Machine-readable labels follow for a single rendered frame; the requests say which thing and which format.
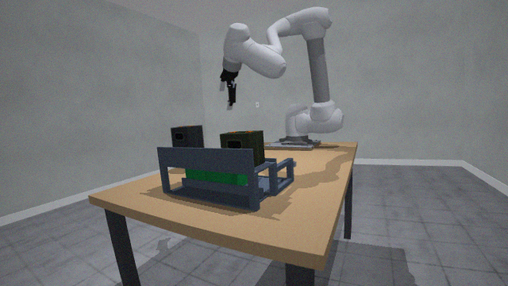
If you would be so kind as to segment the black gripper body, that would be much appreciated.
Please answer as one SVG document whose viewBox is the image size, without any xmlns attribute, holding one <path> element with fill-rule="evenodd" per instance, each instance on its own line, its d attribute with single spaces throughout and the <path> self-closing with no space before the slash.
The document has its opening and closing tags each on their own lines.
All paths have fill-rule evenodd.
<svg viewBox="0 0 508 286">
<path fill-rule="evenodd" d="M 234 82 L 234 79 L 238 76 L 238 71 L 237 72 L 230 72 L 230 71 L 226 71 L 224 68 L 223 68 L 223 75 L 225 77 L 227 77 L 226 79 L 229 80 L 229 85 L 231 84 L 231 81 Z"/>
</svg>

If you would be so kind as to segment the dark blue metal shelf rack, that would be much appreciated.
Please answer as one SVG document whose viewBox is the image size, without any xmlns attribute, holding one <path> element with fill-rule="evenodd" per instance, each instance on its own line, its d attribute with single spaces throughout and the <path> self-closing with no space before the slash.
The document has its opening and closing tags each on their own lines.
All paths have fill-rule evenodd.
<svg viewBox="0 0 508 286">
<path fill-rule="evenodd" d="M 264 199 L 277 196 L 294 182 L 297 162 L 287 158 L 277 164 L 276 158 L 265 158 L 265 163 L 254 167 L 253 149 L 157 147 L 157 152 L 164 193 L 248 211 L 258 211 Z M 171 190 L 167 167 L 248 175 L 248 183 L 242 186 L 182 177 L 183 186 Z M 285 167 L 287 177 L 278 177 L 277 172 Z M 269 176 L 257 174 L 267 168 Z"/>
</svg>

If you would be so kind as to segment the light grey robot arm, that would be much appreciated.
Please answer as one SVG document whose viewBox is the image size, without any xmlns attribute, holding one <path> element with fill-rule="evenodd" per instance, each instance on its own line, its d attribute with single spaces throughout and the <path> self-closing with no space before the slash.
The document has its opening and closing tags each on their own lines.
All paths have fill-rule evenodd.
<svg viewBox="0 0 508 286">
<path fill-rule="evenodd" d="M 332 14 L 327 8 L 300 10 L 279 19 L 267 29 L 269 45 L 257 44 L 245 24 L 231 24 L 226 32 L 222 67 L 228 72 L 238 72 L 243 63 L 270 79 L 278 79 L 287 69 L 286 61 L 281 57 L 283 49 L 279 36 L 302 34 L 306 41 L 314 102 L 311 112 L 302 103 L 289 105 L 285 117 L 286 137 L 279 139 L 281 145 L 308 145 L 312 142 L 308 133 L 332 133 L 344 125 L 344 114 L 329 97 L 323 38 L 332 22 Z"/>
</svg>

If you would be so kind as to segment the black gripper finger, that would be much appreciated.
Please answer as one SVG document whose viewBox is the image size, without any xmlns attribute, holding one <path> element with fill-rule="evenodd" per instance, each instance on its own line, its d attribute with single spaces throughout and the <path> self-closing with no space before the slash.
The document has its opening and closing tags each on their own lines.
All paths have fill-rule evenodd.
<svg viewBox="0 0 508 286">
<path fill-rule="evenodd" d="M 222 77 L 222 76 L 224 76 L 224 75 L 223 75 L 223 72 L 222 72 L 222 74 L 221 74 L 221 76 L 220 76 L 220 78 L 221 78 L 221 84 L 220 84 L 220 89 L 219 89 L 219 91 L 224 91 L 224 90 L 225 90 L 225 81 L 226 81 L 226 78 L 227 78 L 227 77 L 225 77 L 225 76 L 224 76 L 224 77 Z"/>
<path fill-rule="evenodd" d="M 237 84 L 231 81 L 231 85 L 229 86 L 229 80 L 226 79 L 227 88 L 229 90 L 229 100 L 227 110 L 231 110 L 233 108 L 233 104 L 236 102 L 236 86 Z"/>
</svg>

